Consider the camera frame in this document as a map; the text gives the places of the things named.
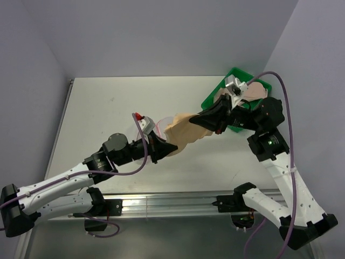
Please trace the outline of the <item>beige bra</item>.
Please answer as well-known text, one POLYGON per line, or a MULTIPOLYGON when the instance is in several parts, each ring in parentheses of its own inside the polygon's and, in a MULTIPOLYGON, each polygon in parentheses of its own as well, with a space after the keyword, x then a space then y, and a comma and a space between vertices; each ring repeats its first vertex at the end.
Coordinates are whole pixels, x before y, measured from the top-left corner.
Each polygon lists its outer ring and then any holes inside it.
POLYGON ((188 144, 213 134, 212 131, 189 121, 196 115, 193 113, 178 113, 174 116, 172 123, 164 129, 167 143, 177 146, 177 150, 171 152, 168 156, 174 156, 184 150, 188 144))

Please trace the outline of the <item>pink bra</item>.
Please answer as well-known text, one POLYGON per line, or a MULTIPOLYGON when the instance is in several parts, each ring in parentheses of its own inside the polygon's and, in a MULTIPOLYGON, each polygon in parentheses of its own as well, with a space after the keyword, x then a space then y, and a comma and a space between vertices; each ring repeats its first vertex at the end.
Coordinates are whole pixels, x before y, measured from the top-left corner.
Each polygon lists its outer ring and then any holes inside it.
MULTIPOLYGON (((220 88, 213 97, 215 103, 221 95, 230 94, 227 88, 220 88)), ((259 99, 264 99, 268 96, 268 90, 259 82, 254 82, 249 85, 249 88, 244 93, 244 100, 251 102, 259 99)))

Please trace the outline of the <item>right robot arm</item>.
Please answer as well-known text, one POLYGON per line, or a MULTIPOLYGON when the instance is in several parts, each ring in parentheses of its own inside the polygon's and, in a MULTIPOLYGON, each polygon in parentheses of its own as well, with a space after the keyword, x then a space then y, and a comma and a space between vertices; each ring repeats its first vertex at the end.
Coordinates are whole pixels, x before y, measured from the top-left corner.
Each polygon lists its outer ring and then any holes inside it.
POLYGON ((284 120, 281 100, 268 97, 250 109, 232 107, 229 97, 222 96, 189 121, 216 134, 223 133, 227 126, 254 131, 247 139, 249 147, 270 173, 286 205, 266 196, 250 182, 236 187, 232 195, 218 196, 213 205, 220 213, 249 209, 259 212, 276 225, 283 239, 289 237, 291 249, 298 250, 334 228, 338 221, 316 202, 291 164, 292 152, 277 129, 284 120))

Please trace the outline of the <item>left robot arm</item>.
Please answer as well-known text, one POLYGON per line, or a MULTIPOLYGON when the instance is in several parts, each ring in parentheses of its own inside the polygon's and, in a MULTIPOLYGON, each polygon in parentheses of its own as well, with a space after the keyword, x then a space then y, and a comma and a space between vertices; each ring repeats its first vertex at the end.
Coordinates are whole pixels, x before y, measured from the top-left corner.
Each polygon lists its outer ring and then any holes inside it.
POLYGON ((64 173, 30 186, 3 187, 1 230, 6 237, 15 237, 54 217, 70 213, 100 215, 106 202, 96 184, 118 175, 118 166, 148 158, 157 163, 177 149, 154 132, 132 142, 124 134, 115 133, 99 151, 64 173))

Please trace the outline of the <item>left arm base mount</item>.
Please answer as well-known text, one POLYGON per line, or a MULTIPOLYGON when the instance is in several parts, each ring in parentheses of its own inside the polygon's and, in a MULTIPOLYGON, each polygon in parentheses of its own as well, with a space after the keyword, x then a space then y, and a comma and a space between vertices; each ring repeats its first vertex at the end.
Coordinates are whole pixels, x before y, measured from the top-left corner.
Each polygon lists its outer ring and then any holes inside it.
POLYGON ((122 214, 122 199, 106 199, 105 204, 95 213, 85 213, 87 217, 84 217, 82 213, 74 213, 73 216, 77 218, 84 218, 84 229, 87 233, 96 234, 96 232, 103 232, 107 227, 110 227, 110 223, 106 221, 110 220, 112 216, 121 216, 122 214))

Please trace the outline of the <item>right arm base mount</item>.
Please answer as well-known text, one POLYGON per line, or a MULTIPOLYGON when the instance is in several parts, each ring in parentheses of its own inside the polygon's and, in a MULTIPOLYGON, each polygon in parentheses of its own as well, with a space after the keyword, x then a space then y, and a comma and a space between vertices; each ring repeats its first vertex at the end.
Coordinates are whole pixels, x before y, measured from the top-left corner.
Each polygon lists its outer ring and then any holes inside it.
POLYGON ((217 208, 219 213, 230 213, 231 221, 236 231, 242 230, 246 232, 255 230, 259 226, 258 223, 255 223, 255 210, 245 205, 238 195, 216 196, 216 200, 212 205, 217 208))

